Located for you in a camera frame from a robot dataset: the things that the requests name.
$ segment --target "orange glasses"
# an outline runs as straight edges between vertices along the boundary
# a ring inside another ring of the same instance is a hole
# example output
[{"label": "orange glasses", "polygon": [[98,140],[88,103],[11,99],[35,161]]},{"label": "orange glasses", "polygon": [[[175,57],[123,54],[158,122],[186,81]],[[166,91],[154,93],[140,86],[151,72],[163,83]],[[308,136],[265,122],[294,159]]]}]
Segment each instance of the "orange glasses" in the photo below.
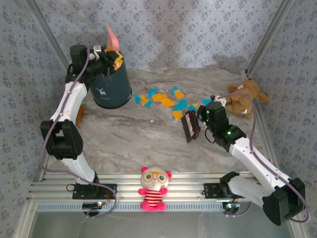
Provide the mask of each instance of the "orange glasses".
[{"label": "orange glasses", "polygon": [[161,172],[147,172],[143,174],[143,179],[145,182],[151,182],[153,179],[159,181],[160,183],[165,183],[167,181],[167,175]]}]

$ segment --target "paper scrap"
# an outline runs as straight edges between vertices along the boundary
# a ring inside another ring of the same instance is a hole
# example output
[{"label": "paper scrap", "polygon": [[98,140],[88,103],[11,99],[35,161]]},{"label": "paper scrap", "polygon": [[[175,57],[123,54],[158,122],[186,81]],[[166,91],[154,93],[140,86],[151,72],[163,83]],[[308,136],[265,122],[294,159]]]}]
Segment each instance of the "paper scrap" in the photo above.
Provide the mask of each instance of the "paper scrap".
[{"label": "paper scrap", "polygon": [[180,91],[180,89],[175,90],[174,94],[175,94],[177,100],[180,100],[180,99],[185,97],[185,94],[183,94],[182,91]]},{"label": "paper scrap", "polygon": [[161,102],[161,93],[156,93],[152,96],[154,102]]},{"label": "paper scrap", "polygon": [[175,118],[175,120],[178,120],[183,117],[182,110],[172,111],[172,115]]},{"label": "paper scrap", "polygon": [[167,98],[166,94],[156,93],[152,96],[154,102],[162,102],[164,99]]},{"label": "paper scrap", "polygon": [[182,99],[179,101],[179,103],[177,105],[175,105],[174,110],[183,110],[185,108],[187,108],[187,100],[186,99]]},{"label": "paper scrap", "polygon": [[183,92],[182,89],[180,89],[180,88],[174,86],[173,89],[172,89],[171,95],[175,95],[175,91],[176,91],[177,89],[179,89],[181,92]]},{"label": "paper scrap", "polygon": [[149,101],[149,100],[148,100],[148,99],[146,99],[146,98],[145,98],[145,99],[143,99],[143,100],[141,101],[142,106],[144,106],[146,103],[148,103],[148,101]]},{"label": "paper scrap", "polygon": [[157,88],[150,88],[149,89],[149,98],[151,98],[157,91],[158,91]]},{"label": "paper scrap", "polygon": [[147,103],[144,104],[144,107],[149,108],[152,104],[152,100],[149,100]]},{"label": "paper scrap", "polygon": [[161,94],[161,96],[160,96],[161,101],[163,101],[165,98],[167,98],[167,95],[166,94]]},{"label": "paper scrap", "polygon": [[175,103],[170,100],[169,98],[165,98],[163,101],[162,101],[162,104],[164,107],[173,107],[175,106]]},{"label": "paper scrap", "polygon": [[142,98],[138,94],[135,95],[135,102],[138,104],[142,101]]},{"label": "paper scrap", "polygon": [[207,105],[208,103],[211,102],[211,99],[205,98],[205,99],[202,99],[202,102],[204,105]]},{"label": "paper scrap", "polygon": [[194,105],[190,105],[190,106],[188,107],[188,110],[189,110],[189,111],[195,111],[195,112],[197,112],[197,108],[195,108]]},{"label": "paper scrap", "polygon": [[147,98],[147,97],[146,97],[145,95],[143,95],[143,94],[140,94],[139,97],[140,97],[142,100],[144,100],[144,99]]},{"label": "paper scrap", "polygon": [[119,51],[120,45],[118,38],[116,37],[115,33],[111,30],[110,26],[106,25],[106,27],[108,30],[106,51]]}]

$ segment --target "marble floor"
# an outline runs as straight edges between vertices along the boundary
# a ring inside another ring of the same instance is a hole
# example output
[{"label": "marble floor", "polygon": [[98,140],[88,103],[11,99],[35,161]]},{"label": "marble floor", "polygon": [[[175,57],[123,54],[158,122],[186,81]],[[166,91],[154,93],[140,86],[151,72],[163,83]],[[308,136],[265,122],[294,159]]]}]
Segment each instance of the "marble floor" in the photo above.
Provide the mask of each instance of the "marble floor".
[{"label": "marble floor", "polygon": [[[160,166],[171,172],[226,173],[247,171],[222,147],[210,144],[203,133],[187,144],[181,121],[172,119],[172,108],[152,103],[150,108],[136,104],[134,94],[147,95],[157,88],[170,99],[174,85],[183,89],[188,103],[201,104],[202,98],[226,94],[227,85],[240,85],[240,75],[219,68],[129,69],[132,98],[123,107],[105,110],[98,107],[89,93],[83,104],[86,111],[78,130],[84,140],[83,153],[97,173],[139,173],[143,166]],[[253,120],[227,113],[229,122],[250,135]],[[258,131],[254,145],[263,152]],[[55,158],[50,169],[65,169]]]}]

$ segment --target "dark blue bucket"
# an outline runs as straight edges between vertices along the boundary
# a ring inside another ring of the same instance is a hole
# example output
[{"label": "dark blue bucket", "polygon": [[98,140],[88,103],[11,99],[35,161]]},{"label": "dark blue bucket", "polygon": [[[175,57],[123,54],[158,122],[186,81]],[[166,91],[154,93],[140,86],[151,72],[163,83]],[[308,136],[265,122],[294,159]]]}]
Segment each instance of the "dark blue bucket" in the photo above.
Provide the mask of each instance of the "dark blue bucket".
[{"label": "dark blue bucket", "polygon": [[97,77],[90,86],[96,104],[105,109],[120,108],[129,102],[132,89],[125,62],[108,77]]}]

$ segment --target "floral wallpaper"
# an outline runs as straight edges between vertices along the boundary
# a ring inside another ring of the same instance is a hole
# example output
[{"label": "floral wallpaper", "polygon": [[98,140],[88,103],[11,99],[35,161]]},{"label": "floral wallpaper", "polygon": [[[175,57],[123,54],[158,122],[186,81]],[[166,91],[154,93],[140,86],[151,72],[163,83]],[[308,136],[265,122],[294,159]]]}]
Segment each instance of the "floral wallpaper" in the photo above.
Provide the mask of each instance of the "floral wallpaper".
[{"label": "floral wallpaper", "polygon": [[40,123],[64,91],[64,73],[23,1],[0,1],[0,237],[12,237],[38,170]]},{"label": "floral wallpaper", "polygon": [[281,0],[36,0],[68,55],[117,34],[127,67],[245,69]]},{"label": "floral wallpaper", "polygon": [[263,104],[281,169],[301,178],[317,237],[317,2],[291,7],[253,77],[271,102]]}]

